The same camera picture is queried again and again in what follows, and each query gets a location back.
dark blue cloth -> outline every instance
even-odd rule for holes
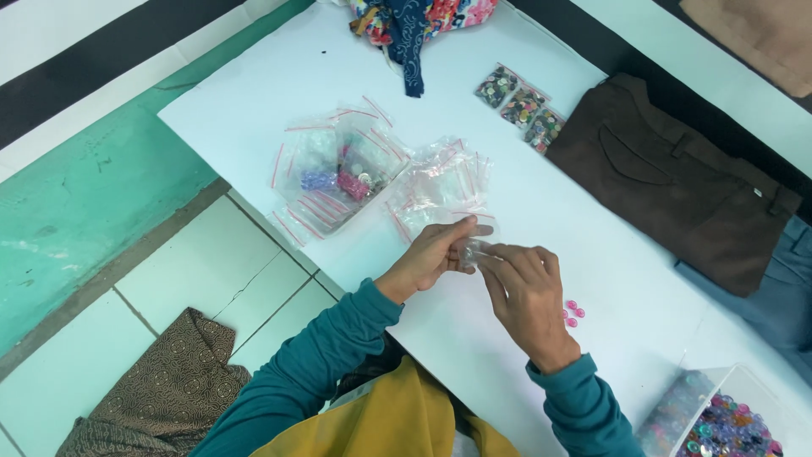
[[[679,261],[676,270],[779,350],[812,385],[812,228],[789,220],[758,290],[740,298]]]
[[[391,10],[387,31],[392,44],[387,48],[389,59],[403,65],[406,95],[420,98],[423,94],[423,77],[420,74],[420,49],[423,47],[426,0],[382,0]]]

plastic box of buttons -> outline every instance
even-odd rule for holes
[[[636,436],[648,457],[783,457],[799,420],[737,364],[684,370]]]

teal wall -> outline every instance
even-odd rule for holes
[[[0,355],[217,178],[157,113],[313,0],[291,0],[0,183]]]

right hand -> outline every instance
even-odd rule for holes
[[[563,290],[558,257],[543,247],[498,244],[477,261],[494,314],[513,341],[545,375],[581,357],[561,318]]]

